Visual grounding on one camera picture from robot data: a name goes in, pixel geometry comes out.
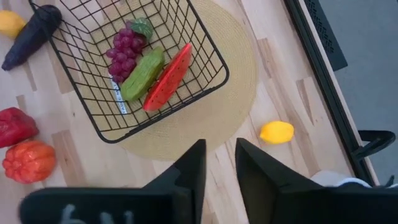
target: yellow lemon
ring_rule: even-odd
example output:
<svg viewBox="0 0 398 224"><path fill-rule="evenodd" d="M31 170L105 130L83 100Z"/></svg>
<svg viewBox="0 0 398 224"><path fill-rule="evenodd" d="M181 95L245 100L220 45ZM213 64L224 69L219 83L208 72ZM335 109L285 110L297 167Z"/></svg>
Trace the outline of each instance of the yellow lemon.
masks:
<svg viewBox="0 0 398 224"><path fill-rule="evenodd" d="M293 135L293 125L283 121L273 121L262 127L260 138L269 144L282 144L291 141Z"/></svg>
<svg viewBox="0 0 398 224"><path fill-rule="evenodd" d="M0 11L0 33L15 39L25 25L24 19L15 12Z"/></svg>

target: eggplant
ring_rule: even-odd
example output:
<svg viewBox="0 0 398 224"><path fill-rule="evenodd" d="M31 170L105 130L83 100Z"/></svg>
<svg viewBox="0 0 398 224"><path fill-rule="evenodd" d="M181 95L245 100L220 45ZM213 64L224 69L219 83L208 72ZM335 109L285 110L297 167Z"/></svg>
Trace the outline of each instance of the eggplant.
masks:
<svg viewBox="0 0 398 224"><path fill-rule="evenodd" d="M49 40L45 30L49 35L52 35L61 22L61 11L57 7L44 5L38 8L26 26L19 32L1 68L10 71L25 63L32 54Z"/></svg>

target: wire basket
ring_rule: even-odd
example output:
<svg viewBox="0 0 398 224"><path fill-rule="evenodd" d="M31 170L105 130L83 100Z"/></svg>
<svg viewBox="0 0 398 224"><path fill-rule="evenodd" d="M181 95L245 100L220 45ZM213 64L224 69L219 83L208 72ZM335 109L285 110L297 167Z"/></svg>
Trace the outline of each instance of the wire basket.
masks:
<svg viewBox="0 0 398 224"><path fill-rule="evenodd" d="M45 0L29 0L35 11ZM229 71L190 0L59 0L63 22L50 43L98 136L117 143L223 86ZM127 20L146 17L154 27L142 54L161 46L166 65L188 42L192 61L176 93L161 109L145 112L146 95L123 101L108 74L113 36Z"/></svg>

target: red watermelon slice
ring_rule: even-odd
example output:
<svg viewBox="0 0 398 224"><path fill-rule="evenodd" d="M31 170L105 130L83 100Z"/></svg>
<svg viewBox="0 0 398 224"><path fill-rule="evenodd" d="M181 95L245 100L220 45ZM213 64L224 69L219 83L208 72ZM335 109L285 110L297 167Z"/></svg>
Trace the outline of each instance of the red watermelon slice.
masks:
<svg viewBox="0 0 398 224"><path fill-rule="evenodd" d="M192 44L187 43L181 51L174 56L160 75L159 80L150 89L145 102L145 111L160 109L177 90L182 78L186 74L192 56Z"/></svg>

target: wooden table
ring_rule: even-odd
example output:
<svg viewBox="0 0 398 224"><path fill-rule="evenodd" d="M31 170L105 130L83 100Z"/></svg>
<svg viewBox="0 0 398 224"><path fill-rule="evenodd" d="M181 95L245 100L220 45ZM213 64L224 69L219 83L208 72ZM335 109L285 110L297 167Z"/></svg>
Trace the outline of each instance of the wooden table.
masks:
<svg viewBox="0 0 398 224"><path fill-rule="evenodd" d="M320 170L346 175L353 175L353 172L283 1L214 1L236 16L251 33L257 47L259 83L248 118L229 141L208 154L203 222L247 223L230 159L237 137L257 144L307 177ZM16 11L26 19L32 14L29 4L23 0L2 0L0 8ZM312 22L310 27L315 33ZM317 35L316 41L360 141ZM12 42L5 37L0 37L0 42L0 61L3 61ZM172 163L142 159L117 145L102 142L48 44L29 59L29 63L11 72L0 70L0 95L0 110L15 106L35 118L41 130L37 138L53 145L58 159L55 172L43 182L21 185L0 174L0 219L5 223L17 223L18 203L35 189L53 186L142 187ZM272 119L295 125L292 142L265 146L259 140L258 129ZM0 150L0 159L5 151Z"/></svg>

